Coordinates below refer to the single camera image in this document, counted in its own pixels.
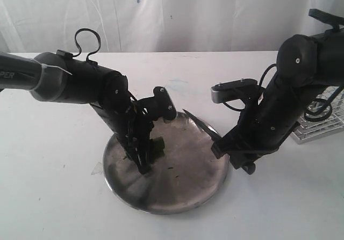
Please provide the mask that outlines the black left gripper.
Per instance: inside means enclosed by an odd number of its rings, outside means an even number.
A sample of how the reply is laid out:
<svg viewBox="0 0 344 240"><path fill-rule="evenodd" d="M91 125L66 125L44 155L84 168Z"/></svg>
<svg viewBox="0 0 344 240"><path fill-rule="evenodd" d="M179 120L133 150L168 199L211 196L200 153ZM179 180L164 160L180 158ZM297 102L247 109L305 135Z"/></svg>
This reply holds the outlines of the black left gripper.
<svg viewBox="0 0 344 240"><path fill-rule="evenodd" d="M100 103L91 104L122 144L129 160L139 161L141 174L151 170L150 133L154 121L159 118L172 121L177 116L166 88L156 86L153 94L152 97L132 100L133 95L129 91L120 93L114 89L105 94Z"/></svg>

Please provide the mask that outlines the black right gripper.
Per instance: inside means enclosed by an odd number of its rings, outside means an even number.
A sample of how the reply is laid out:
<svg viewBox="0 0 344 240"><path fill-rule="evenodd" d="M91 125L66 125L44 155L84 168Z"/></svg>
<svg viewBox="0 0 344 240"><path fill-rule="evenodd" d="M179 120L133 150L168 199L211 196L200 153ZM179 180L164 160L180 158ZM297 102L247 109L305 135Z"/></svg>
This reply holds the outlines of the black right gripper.
<svg viewBox="0 0 344 240"><path fill-rule="evenodd" d="M262 101L240 115L238 124L224 137L214 137L211 151L217 159L230 155L236 170L252 175L255 161L279 149L316 96L316 84L293 87L274 76Z"/></svg>

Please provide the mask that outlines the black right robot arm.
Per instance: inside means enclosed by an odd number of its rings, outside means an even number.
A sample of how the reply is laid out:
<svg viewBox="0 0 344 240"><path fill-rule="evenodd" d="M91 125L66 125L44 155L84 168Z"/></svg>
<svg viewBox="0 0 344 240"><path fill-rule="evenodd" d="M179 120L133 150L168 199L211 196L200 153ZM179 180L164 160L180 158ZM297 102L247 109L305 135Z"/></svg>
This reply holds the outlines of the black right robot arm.
<svg viewBox="0 0 344 240"><path fill-rule="evenodd" d="M237 125L211 146L216 158L228 155L235 169L254 173L256 160L276 152L299 126L301 116L315 121L332 113L333 98L320 99L319 95L330 86L335 87L335 94L343 90L343 18L318 9L310 9L309 16L330 29L285 40L267 86L246 78L211 89L216 104L244 103Z"/></svg>

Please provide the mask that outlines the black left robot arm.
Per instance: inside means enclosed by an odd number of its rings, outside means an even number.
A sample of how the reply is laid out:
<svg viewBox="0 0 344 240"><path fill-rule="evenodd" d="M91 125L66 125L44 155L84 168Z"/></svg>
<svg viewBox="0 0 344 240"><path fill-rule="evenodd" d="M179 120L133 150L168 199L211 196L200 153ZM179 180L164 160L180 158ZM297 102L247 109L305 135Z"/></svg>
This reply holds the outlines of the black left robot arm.
<svg viewBox="0 0 344 240"><path fill-rule="evenodd" d="M92 60L80 61L69 52L44 52L33 59L1 53L1 90L21 89L41 102L88 104L114 133L141 174L151 169L164 149L151 139L154 122L172 121L176 108L166 88L156 86L153 96L136 99L128 79Z"/></svg>

